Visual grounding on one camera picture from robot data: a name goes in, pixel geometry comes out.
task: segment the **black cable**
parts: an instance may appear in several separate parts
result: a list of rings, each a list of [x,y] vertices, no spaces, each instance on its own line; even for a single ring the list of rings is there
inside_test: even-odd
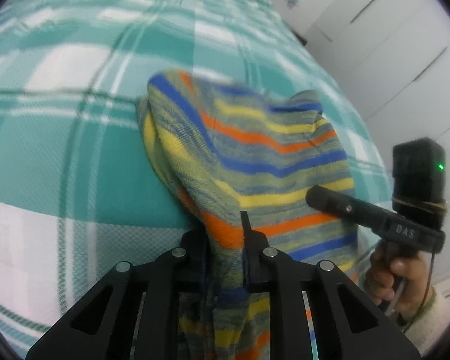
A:
[[[423,307],[425,306],[425,302],[427,301],[428,292],[430,291],[430,283],[432,281],[433,263],[435,263],[435,253],[432,253],[432,259],[430,260],[430,270],[428,272],[427,287],[425,288],[425,295],[423,296],[422,303],[420,303],[418,310],[416,311],[415,315],[412,317],[412,319],[408,323],[407,327],[404,328],[403,334],[408,332],[410,327],[413,325],[413,323],[416,321],[416,319],[420,315],[421,311],[423,310]]]

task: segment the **green and white checkered fabric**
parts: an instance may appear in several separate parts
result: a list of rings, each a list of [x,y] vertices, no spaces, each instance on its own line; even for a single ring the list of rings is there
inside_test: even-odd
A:
[[[363,121],[269,1],[8,0],[0,330],[20,356],[114,264],[151,261],[193,226],[148,163],[136,120],[148,79],[169,68],[276,97],[317,90],[357,196],[389,202]]]

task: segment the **plaid bedsheet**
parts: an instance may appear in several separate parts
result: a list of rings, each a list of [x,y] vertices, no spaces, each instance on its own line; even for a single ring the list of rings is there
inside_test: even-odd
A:
[[[193,226],[150,167],[136,120],[148,79],[169,68],[276,98],[317,90],[356,195],[390,201],[363,121],[269,1],[8,0],[0,9],[0,330],[20,356],[116,262],[153,260]]]

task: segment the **triangular cutout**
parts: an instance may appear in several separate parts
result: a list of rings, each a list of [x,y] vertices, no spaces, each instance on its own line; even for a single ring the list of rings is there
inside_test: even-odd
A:
[[[102,292],[100,292],[95,299],[92,300],[79,315],[77,315],[70,324],[70,327],[90,335],[96,334],[102,323],[112,292],[112,286],[105,287]]]
[[[347,286],[340,284],[337,290],[352,333],[361,333],[378,326],[377,318],[352,294]]]

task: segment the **person's arm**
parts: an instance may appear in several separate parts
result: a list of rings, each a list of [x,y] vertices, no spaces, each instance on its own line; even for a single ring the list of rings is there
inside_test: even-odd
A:
[[[419,311],[425,296],[429,271],[424,255],[419,253],[414,258],[394,259],[389,269],[385,264],[383,248],[378,246],[370,257],[370,263],[364,288],[376,305],[394,298],[394,274],[407,279],[407,285],[395,307],[399,314],[397,323],[404,330]],[[422,310],[407,328],[406,336],[424,354],[444,332],[449,322],[450,309],[446,300],[431,287]]]

